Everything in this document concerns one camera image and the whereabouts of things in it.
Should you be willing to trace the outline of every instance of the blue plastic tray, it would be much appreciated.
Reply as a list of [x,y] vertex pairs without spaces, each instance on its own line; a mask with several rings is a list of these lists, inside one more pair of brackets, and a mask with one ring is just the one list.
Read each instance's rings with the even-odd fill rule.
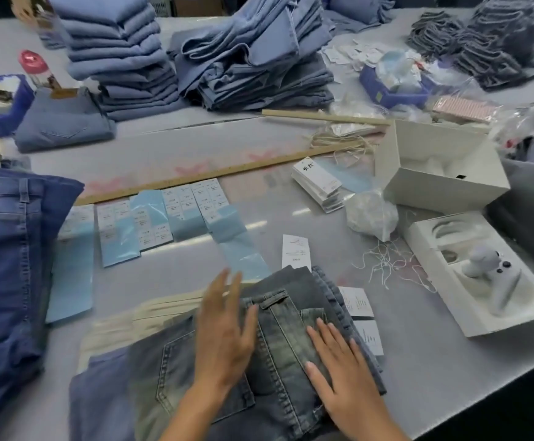
[[11,111],[6,115],[0,115],[0,138],[10,136],[16,131],[34,100],[34,90],[28,85],[24,74],[4,74],[0,76],[0,80],[7,76],[19,77],[21,83],[13,98]]
[[415,105],[420,109],[423,108],[430,96],[428,83],[432,84],[430,80],[423,81],[421,84],[422,92],[418,94],[391,93],[377,77],[375,68],[367,65],[363,66],[363,70],[359,75],[359,82],[361,82],[372,101],[387,109],[391,109],[396,105]]

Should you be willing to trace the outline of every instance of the wooden stick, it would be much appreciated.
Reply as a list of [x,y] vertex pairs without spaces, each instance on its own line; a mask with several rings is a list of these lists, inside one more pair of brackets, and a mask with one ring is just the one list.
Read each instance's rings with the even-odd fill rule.
[[108,193],[95,193],[92,195],[80,196],[76,201],[76,206],[83,206],[85,204],[101,203],[103,201],[109,201],[117,198],[124,198],[126,196],[135,195],[143,190],[155,190],[166,189],[168,187],[180,186],[183,184],[191,184],[197,181],[203,181],[205,179],[218,178],[221,176],[232,175],[234,173],[246,172],[248,170],[260,169],[263,167],[269,167],[272,165],[283,164],[285,162],[297,161],[304,159],[307,156],[324,155],[325,153],[337,152],[339,150],[352,149],[359,146],[358,141],[343,142],[340,144],[333,144],[328,146],[317,147],[314,149],[303,150],[298,153],[292,153],[290,155],[276,156],[269,159],[263,159],[260,161],[249,162],[246,164],[238,164],[223,169],[210,170],[204,173],[197,173],[195,175],[179,176],[171,179],[165,179],[162,181],[155,181],[148,184],[139,185],[136,187],[129,187],[127,189],[114,190]]
[[369,125],[392,124],[392,121],[389,119],[357,118],[355,116],[327,115],[324,113],[313,113],[311,111],[263,110],[262,114],[263,116],[275,116],[277,118],[328,120],[330,122],[365,123]]

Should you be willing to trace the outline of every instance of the dark floor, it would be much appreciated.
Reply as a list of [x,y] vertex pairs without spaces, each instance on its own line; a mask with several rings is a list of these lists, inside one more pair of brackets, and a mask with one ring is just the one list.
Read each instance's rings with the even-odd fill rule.
[[534,440],[534,371],[455,416],[419,441]]

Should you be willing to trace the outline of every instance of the pink bottle cap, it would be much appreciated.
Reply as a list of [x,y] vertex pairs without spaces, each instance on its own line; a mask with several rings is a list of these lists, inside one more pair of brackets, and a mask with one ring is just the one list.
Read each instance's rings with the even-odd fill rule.
[[21,67],[24,68],[26,74],[41,74],[48,71],[48,65],[44,59],[40,57],[40,54],[28,51],[27,49],[20,52],[18,61],[20,62]]

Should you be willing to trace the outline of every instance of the pink-lidded bottle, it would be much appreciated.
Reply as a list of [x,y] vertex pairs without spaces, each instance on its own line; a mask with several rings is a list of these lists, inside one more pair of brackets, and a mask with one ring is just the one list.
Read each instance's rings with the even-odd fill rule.
[[53,73],[50,72],[44,59],[33,51],[25,49],[20,52],[18,61],[36,88],[45,87],[51,89],[61,89],[59,82]]

